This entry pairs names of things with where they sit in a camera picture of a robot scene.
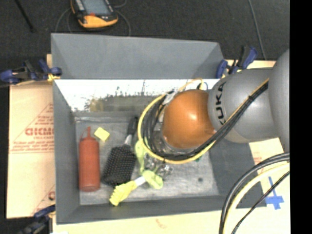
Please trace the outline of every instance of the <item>clamp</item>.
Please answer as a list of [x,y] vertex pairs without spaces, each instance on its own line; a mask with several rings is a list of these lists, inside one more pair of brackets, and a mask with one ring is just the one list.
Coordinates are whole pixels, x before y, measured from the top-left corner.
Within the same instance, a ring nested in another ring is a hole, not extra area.
[[247,69],[258,56],[255,48],[249,47],[249,52],[246,51],[246,46],[242,49],[242,55],[237,62],[234,61],[232,66],[228,65],[226,60],[222,60],[216,70],[215,78],[221,79],[223,75],[235,74],[238,70]]
[[55,210],[55,205],[51,205],[38,211],[34,214],[35,221],[17,232],[17,234],[39,234],[45,227],[47,227],[47,223],[51,221],[49,214]]
[[26,60],[20,68],[1,72],[0,80],[9,85],[16,85],[30,80],[52,80],[54,78],[59,78],[62,75],[62,69],[58,67],[49,68],[43,59],[40,59],[38,64],[39,66],[33,66],[29,60]]

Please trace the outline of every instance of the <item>handheld device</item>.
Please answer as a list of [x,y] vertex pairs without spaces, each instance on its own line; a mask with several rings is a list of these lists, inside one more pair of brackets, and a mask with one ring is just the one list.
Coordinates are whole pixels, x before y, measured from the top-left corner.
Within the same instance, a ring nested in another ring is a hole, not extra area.
[[118,15],[108,0],[70,0],[79,24],[87,30],[98,30],[118,21]]

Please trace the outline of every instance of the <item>red bottle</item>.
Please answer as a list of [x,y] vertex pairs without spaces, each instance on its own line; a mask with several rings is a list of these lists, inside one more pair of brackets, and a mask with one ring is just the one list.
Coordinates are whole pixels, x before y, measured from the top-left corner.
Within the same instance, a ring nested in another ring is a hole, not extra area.
[[79,189],[94,192],[100,188],[99,147],[95,138],[88,135],[79,143]]

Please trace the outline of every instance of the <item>black carpet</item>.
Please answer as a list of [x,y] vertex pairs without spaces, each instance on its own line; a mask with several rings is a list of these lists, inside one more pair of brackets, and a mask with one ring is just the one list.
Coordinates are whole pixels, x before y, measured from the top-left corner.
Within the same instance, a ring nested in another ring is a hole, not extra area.
[[[110,0],[121,4],[123,0]],[[15,0],[0,0],[0,71],[19,67],[26,58],[44,57],[51,51],[54,32],[69,0],[19,0],[29,22]],[[131,36],[169,39],[196,39],[220,43],[225,58],[235,59],[241,47],[251,45],[258,59],[277,59],[290,47],[290,0],[127,0],[119,9],[129,22]],[[84,30],[73,15],[66,14],[58,32]],[[102,32],[88,34],[128,35],[121,19]],[[8,145],[8,90],[0,89],[0,234],[16,233],[31,219],[5,219]]]

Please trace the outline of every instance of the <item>cardboard sheet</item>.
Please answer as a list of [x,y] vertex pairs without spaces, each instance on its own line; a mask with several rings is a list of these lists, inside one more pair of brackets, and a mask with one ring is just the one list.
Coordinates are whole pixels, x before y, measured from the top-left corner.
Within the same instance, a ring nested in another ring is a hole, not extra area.
[[7,218],[55,203],[52,85],[10,88]]

